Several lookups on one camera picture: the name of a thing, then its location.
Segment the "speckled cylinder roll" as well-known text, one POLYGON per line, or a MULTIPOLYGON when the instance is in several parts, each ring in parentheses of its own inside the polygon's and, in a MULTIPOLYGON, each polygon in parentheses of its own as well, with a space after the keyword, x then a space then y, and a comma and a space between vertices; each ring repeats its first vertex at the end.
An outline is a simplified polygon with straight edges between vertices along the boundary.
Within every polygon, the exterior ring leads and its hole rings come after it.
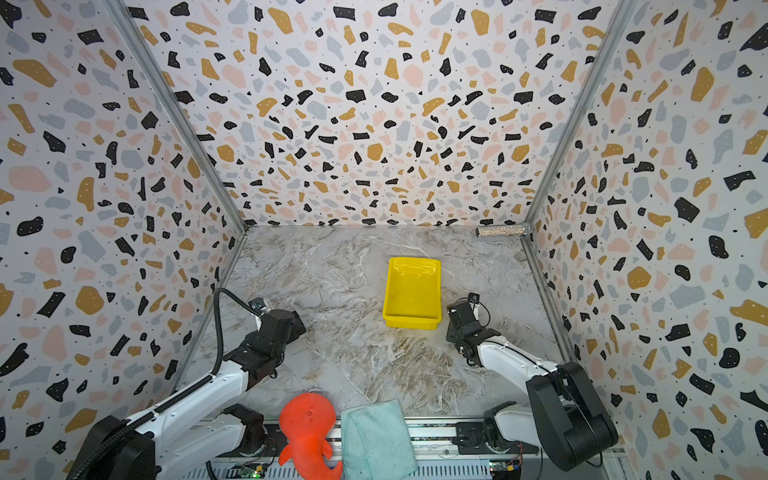
POLYGON ((480 226, 475 229, 477 237, 492 236, 525 236, 530 234, 532 227, 529 223, 514 225, 488 225, 480 226))

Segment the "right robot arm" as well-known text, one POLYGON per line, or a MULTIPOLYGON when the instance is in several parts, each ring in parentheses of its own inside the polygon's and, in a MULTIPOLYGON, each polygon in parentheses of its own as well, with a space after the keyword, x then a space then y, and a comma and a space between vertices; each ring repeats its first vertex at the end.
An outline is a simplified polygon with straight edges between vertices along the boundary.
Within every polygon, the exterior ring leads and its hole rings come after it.
POLYGON ((546 361, 513 345, 476 318, 480 304, 462 299, 447 307, 446 340, 469 366, 495 372, 525 391, 528 403, 508 401, 486 411, 480 424, 459 425, 455 444, 499 452, 536 446, 562 471, 616 445, 617 429, 584 368, 546 361))

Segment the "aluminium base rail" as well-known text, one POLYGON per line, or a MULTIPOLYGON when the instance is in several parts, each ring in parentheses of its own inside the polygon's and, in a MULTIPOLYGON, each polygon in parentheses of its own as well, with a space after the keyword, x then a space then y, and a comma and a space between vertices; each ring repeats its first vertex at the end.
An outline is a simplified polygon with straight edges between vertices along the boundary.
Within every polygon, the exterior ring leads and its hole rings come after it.
MULTIPOLYGON (((522 442, 492 448, 482 436, 480 418, 411 417, 408 426, 417 468, 410 479, 633 479, 624 450, 613 447, 564 472, 540 448, 522 442)), ((207 469, 203 451, 186 454, 179 446, 158 455, 158 479, 298 479, 294 463, 277 457, 288 441, 275 420, 265 421, 264 444, 252 453, 241 448, 220 453, 207 469)))

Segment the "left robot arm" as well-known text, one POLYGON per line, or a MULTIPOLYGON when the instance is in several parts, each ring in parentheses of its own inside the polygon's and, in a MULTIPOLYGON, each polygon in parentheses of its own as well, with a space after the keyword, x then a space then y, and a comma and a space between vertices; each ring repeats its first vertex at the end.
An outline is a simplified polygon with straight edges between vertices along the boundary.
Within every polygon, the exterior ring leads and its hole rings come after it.
POLYGON ((287 345, 306 331, 295 311, 271 310, 260 320, 217 372, 125 419, 97 422, 69 478, 176 479, 225 453, 260 452, 267 442, 264 417, 235 400, 276 377, 287 345))

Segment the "yellow plastic bin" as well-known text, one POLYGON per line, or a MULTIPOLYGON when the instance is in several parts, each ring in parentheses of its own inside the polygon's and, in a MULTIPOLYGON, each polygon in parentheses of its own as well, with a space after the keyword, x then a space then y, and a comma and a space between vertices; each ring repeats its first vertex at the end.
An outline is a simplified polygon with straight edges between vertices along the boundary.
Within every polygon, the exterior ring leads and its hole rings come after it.
POLYGON ((390 328, 436 330, 442 320, 439 260, 389 259, 382 317, 390 328))

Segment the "teal folded cloth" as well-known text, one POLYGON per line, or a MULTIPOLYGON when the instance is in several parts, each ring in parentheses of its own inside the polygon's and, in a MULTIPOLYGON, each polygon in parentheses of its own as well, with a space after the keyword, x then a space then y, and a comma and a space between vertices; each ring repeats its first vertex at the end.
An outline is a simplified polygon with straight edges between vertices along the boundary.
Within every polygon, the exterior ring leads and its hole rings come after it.
POLYGON ((417 470, 411 436, 398 400, 341 413, 344 479, 403 479, 417 470))

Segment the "red plush toy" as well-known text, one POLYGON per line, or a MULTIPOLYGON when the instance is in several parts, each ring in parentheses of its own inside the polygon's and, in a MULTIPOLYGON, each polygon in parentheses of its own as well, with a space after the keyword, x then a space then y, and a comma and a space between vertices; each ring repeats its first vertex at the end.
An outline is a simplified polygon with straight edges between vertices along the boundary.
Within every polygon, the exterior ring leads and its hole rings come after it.
POLYGON ((281 411, 279 426, 287 439, 278 463, 292 461, 303 479, 340 480, 343 464, 330 468, 326 461, 333 448, 326 435, 334 427, 336 413, 331 402, 317 393, 304 393, 292 399, 281 411))

